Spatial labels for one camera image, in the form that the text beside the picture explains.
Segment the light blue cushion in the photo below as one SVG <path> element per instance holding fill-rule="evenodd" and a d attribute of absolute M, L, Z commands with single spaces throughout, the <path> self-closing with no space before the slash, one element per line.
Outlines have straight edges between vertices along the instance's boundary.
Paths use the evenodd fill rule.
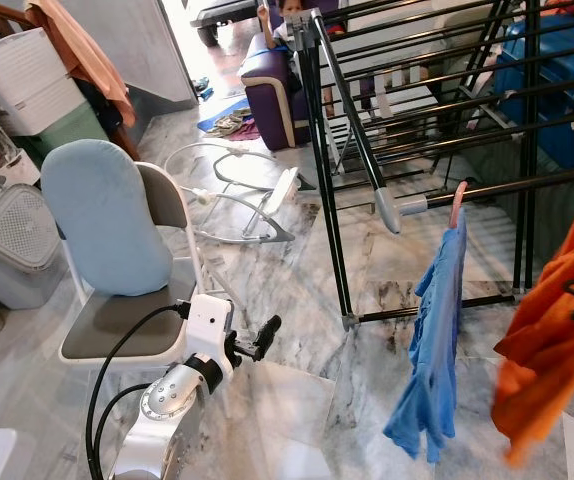
<path fill-rule="evenodd" d="M 135 296 L 167 285 L 171 252 L 125 152 L 103 140 L 68 143 L 47 155 L 41 183 L 74 263 L 92 287 Z"/>

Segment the purple sofa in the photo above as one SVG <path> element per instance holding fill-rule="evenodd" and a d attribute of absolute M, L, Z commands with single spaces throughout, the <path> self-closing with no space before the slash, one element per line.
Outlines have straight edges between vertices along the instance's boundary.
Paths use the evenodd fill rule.
<path fill-rule="evenodd" d="M 282 23 L 278 2 L 269 1 L 272 28 Z M 305 0 L 305 8 L 325 13 L 338 7 L 338 0 Z M 262 32 L 254 36 L 247 58 L 239 70 L 251 112 L 265 145 L 270 150 L 295 147 L 309 141 L 309 123 L 304 90 L 293 94 L 287 88 L 288 61 L 283 51 L 267 50 Z"/>

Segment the child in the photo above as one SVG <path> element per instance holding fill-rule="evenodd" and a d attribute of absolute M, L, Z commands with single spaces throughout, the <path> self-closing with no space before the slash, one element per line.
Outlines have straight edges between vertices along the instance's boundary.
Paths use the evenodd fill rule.
<path fill-rule="evenodd" d="M 286 15 L 293 15 L 294 13 L 302 12 L 303 5 L 300 0 L 278 0 L 278 14 L 285 18 Z M 265 43 L 267 48 L 276 48 L 279 45 L 285 46 L 293 54 L 296 50 L 294 37 L 287 34 L 287 22 L 283 22 L 274 30 L 273 34 L 269 26 L 269 12 L 264 5 L 258 7 L 258 18 L 263 25 L 263 33 L 265 34 Z"/>
<path fill-rule="evenodd" d="M 281 17 L 292 15 L 294 13 L 302 12 L 303 6 L 301 0 L 278 0 L 278 13 Z M 269 12 L 264 5 L 258 7 L 258 18 L 263 26 L 263 33 L 265 34 L 265 43 L 267 48 L 273 49 L 278 46 L 287 47 L 287 56 L 289 59 L 289 90 L 291 93 L 297 92 L 302 88 L 300 79 L 296 72 L 296 63 L 294 62 L 294 52 L 296 51 L 296 44 L 294 37 L 287 34 L 287 22 L 283 22 L 280 26 L 273 31 L 269 26 Z"/>

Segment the clothes drying rack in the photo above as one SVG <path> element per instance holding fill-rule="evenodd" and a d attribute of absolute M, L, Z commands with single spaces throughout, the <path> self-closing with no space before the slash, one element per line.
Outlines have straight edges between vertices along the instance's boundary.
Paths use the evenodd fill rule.
<path fill-rule="evenodd" d="M 328 240 L 331 250 L 332 263 L 343 326 L 348 330 L 352 325 L 361 323 L 395 319 L 414 315 L 416 308 L 354 314 L 352 310 L 347 273 L 340 238 L 340 228 L 337 217 L 335 192 L 370 185 L 374 190 L 374 204 L 378 209 L 383 223 L 393 233 L 400 231 L 400 216 L 436 208 L 452 203 L 454 192 L 445 189 L 433 192 L 423 192 L 411 196 L 394 198 L 387 189 L 387 182 L 399 180 L 410 175 L 433 173 L 437 162 L 449 156 L 447 175 L 451 168 L 453 154 L 466 148 L 488 145 L 507 140 L 520 140 L 520 177 L 507 183 L 481 186 L 465 191 L 463 202 L 496 197 L 499 195 L 518 195 L 518 221 L 515 239 L 513 291 L 521 289 L 522 252 L 525 247 L 524 289 L 532 286 L 533 250 L 534 250 L 534 216 L 535 190 L 543 187 L 574 182 L 574 168 L 557 171 L 547 175 L 536 175 L 537 132 L 538 130 L 560 124 L 574 122 L 574 111 L 561 118 L 543 120 L 539 118 L 539 96 L 558 93 L 573 97 L 574 79 L 568 81 L 544 82 L 541 78 L 540 64 L 543 61 L 573 55 L 574 48 L 560 52 L 540 53 L 540 35 L 564 28 L 574 28 L 573 25 L 540 28 L 542 7 L 538 0 L 527 0 L 526 6 L 520 11 L 510 11 L 510 0 L 481 0 L 472 1 L 465 5 L 443 8 L 411 17 L 397 18 L 377 25 L 350 31 L 345 35 L 329 38 L 325 31 L 325 23 L 348 22 L 352 19 L 370 14 L 380 14 L 386 17 L 396 8 L 420 4 L 427 0 L 375 0 L 356 6 L 339 9 L 331 15 L 323 17 L 317 9 L 302 12 L 289 19 L 288 26 L 296 40 L 298 65 L 301 70 L 303 88 L 308 104 L 309 128 L 314 151 L 322 208 L 325 216 Z M 572 6 L 574 0 L 562 2 L 558 7 Z M 403 25 L 413 24 L 420 20 L 453 14 L 467 9 L 486 7 L 489 14 L 480 20 L 472 20 L 457 25 L 422 30 L 413 35 L 396 36 L 396 29 Z M 515 17 L 525 19 L 523 33 L 507 35 L 501 27 L 511 23 Z M 386 39 L 376 43 L 360 44 L 360 37 L 374 38 L 374 34 L 385 32 L 379 38 Z M 444 48 L 436 43 L 456 36 L 478 32 L 477 40 L 463 47 Z M 524 58 L 505 63 L 485 63 L 492 49 L 510 40 L 524 39 Z M 409 47 L 427 46 L 431 48 L 424 53 L 409 56 Z M 360 82 L 376 78 L 378 75 L 391 75 L 403 68 L 413 68 L 442 62 L 463 52 L 470 52 L 467 68 L 463 71 L 444 74 L 438 77 L 422 79 L 418 72 L 410 73 L 407 83 L 380 85 L 380 91 L 365 92 Z M 402 57 L 388 59 L 391 53 L 402 54 Z M 369 66 L 360 66 L 357 60 L 368 59 Z M 523 88 L 502 94 L 478 96 L 474 90 L 476 82 L 485 72 L 496 72 L 502 68 L 519 67 L 524 72 Z M 458 85 L 447 92 L 453 94 L 447 100 L 424 107 L 406 109 L 400 113 L 383 115 L 376 118 L 373 115 L 378 107 L 365 108 L 362 100 L 369 100 L 377 95 L 386 96 L 389 93 L 403 92 L 419 86 L 440 88 L 446 82 L 457 81 Z M 334 98 L 323 102 L 322 90 L 332 88 Z M 506 121 L 498 114 L 496 107 L 507 99 L 521 99 L 523 106 L 523 121 L 520 125 Z M 342 118 L 347 126 L 347 133 L 337 144 L 337 129 L 330 126 L 326 117 L 325 106 L 342 107 L 342 112 L 332 120 Z M 493 122 L 493 128 L 467 130 L 462 127 L 472 120 L 470 111 L 475 110 L 474 119 L 487 118 Z M 416 123 L 422 121 L 420 128 Z M 446 132 L 430 134 L 430 129 L 445 126 L 451 127 Z M 364 171 L 363 180 L 344 184 L 334 181 L 339 175 L 338 164 L 330 158 L 330 150 L 342 151 L 340 161 L 358 160 Z M 417 169 L 401 171 L 386 175 L 383 167 L 392 164 L 402 164 L 418 158 L 433 157 L 434 162 L 429 170 Z M 514 294 L 498 294 L 488 297 L 473 298 L 463 301 L 463 307 L 475 307 L 501 302 L 515 301 Z"/>

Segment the blue mat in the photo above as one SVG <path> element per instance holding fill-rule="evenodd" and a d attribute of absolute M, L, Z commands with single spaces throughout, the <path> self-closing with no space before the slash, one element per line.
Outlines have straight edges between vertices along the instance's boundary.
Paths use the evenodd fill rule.
<path fill-rule="evenodd" d="M 231 107 L 226 108 L 219 114 L 214 115 L 213 117 L 208 118 L 207 120 L 201 120 L 200 122 L 198 122 L 198 128 L 201 129 L 203 132 L 206 132 L 207 130 L 214 128 L 216 120 L 218 120 L 220 117 L 229 115 L 230 113 L 233 113 L 234 110 L 238 110 L 239 108 L 247 108 L 247 107 L 249 107 L 249 102 L 247 101 L 247 97 L 245 97 L 239 102 L 234 103 Z"/>

